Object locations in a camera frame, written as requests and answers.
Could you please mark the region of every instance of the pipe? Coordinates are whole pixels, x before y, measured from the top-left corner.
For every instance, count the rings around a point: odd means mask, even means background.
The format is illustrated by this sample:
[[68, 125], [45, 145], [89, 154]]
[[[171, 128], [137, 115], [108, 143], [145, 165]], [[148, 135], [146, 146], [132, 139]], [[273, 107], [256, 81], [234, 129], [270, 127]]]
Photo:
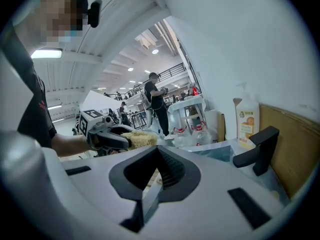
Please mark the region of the pipe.
[[168, 43], [167, 39], [165, 38], [165, 34], [163, 34], [163, 33], [161, 32], [161, 30], [160, 30], [160, 28], [158, 27], [158, 25], [157, 25], [157, 24], [154, 24], [154, 26], [155, 26], [156, 30], [158, 30], [158, 31], [159, 31], [160, 35], [163, 37], [163, 39], [164, 39], [164, 41], [165, 41], [166, 45], [169, 47], [169, 49], [170, 49], [170, 51], [171, 51], [172, 55], [173, 55], [173, 56], [175, 56], [174, 51], [173, 51], [173, 50], [172, 50], [172, 48], [170, 47], [170, 45], [169, 45], [169, 43]]
[[165, 29], [164, 29], [164, 26], [162, 26], [161, 22], [158, 22], [158, 24], [159, 24], [159, 27], [160, 27], [161, 31], [163, 32], [164, 36], [166, 37], [169, 45], [171, 46], [171, 49], [173, 50], [174, 55], [177, 55], [176, 49], [174, 48], [173, 44], [171, 43], [170, 38], [169, 38], [167, 32], [166, 32]]

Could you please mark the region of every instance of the black t-shirt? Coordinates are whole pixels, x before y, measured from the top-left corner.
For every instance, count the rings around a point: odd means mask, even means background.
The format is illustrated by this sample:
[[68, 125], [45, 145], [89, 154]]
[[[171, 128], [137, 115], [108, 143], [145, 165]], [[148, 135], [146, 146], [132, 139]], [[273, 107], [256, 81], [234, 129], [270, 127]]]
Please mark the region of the black t-shirt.
[[13, 27], [4, 37], [1, 48], [9, 63], [33, 93], [19, 123], [18, 132], [36, 139], [42, 147], [51, 148], [51, 139], [57, 131], [48, 111], [45, 85], [36, 74], [34, 63]]
[[151, 94], [150, 94], [152, 90], [158, 91], [157, 87], [152, 82], [149, 81], [145, 84], [144, 88], [145, 88], [146, 97], [148, 98], [149, 102], [151, 102], [151, 107], [154, 110], [159, 109], [164, 102], [163, 96], [162, 95], [154, 96], [151, 99]]
[[120, 113], [121, 113], [121, 112], [125, 112], [124, 107], [121, 106], [121, 107], [119, 108], [119, 111], [120, 111]]

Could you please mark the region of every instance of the soap bottle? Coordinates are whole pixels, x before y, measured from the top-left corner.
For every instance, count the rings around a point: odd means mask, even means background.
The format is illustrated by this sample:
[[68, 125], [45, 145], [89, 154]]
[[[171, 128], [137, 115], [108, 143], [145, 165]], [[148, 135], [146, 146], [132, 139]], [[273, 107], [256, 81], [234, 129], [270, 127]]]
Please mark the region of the soap bottle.
[[235, 111], [238, 124], [238, 144], [243, 148], [250, 149], [255, 145], [249, 137], [259, 132], [260, 114], [259, 103], [251, 99], [250, 94], [246, 92], [246, 85], [246, 82], [237, 85], [243, 88], [243, 96]]

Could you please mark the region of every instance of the black pants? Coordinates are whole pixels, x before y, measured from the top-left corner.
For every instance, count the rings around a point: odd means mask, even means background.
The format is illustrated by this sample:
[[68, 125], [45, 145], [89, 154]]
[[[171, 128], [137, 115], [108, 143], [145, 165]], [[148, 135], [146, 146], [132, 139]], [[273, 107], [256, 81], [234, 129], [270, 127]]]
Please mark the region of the black pants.
[[163, 104], [161, 108], [154, 111], [159, 118], [159, 123], [164, 136], [169, 134], [169, 121], [166, 106]]
[[126, 126], [130, 126], [130, 127], [131, 127], [131, 124], [130, 124], [129, 119], [128, 119], [127, 116], [123, 116], [123, 117], [122, 117], [122, 123], [123, 123], [124, 125], [126, 125]]

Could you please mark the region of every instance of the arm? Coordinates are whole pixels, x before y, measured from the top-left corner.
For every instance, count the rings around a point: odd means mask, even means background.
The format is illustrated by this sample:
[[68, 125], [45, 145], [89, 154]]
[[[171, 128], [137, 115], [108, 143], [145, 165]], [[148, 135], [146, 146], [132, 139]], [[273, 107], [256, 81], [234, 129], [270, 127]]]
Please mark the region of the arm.
[[152, 97], [155, 97], [155, 96], [160, 96], [162, 94], [165, 94], [166, 91], [165, 90], [152, 90], [150, 91], [150, 94]]
[[84, 135], [64, 136], [56, 133], [51, 144], [58, 157], [73, 156], [91, 150]]

